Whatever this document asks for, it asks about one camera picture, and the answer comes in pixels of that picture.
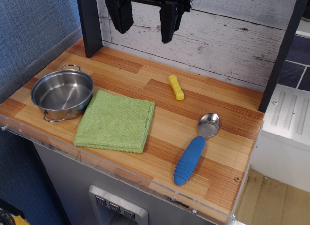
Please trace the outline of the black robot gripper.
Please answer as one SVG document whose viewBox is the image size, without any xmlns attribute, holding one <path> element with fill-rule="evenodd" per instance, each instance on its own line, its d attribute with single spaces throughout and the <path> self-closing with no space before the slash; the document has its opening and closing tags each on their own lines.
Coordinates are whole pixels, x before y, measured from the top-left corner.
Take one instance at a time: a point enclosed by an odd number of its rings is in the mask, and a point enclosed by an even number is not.
<svg viewBox="0 0 310 225">
<path fill-rule="evenodd" d="M 115 29 L 125 34 L 133 25 L 131 2 L 160 6 L 161 36 L 164 44 L 179 30 L 182 15 L 193 8 L 193 0 L 104 0 Z"/>
</svg>

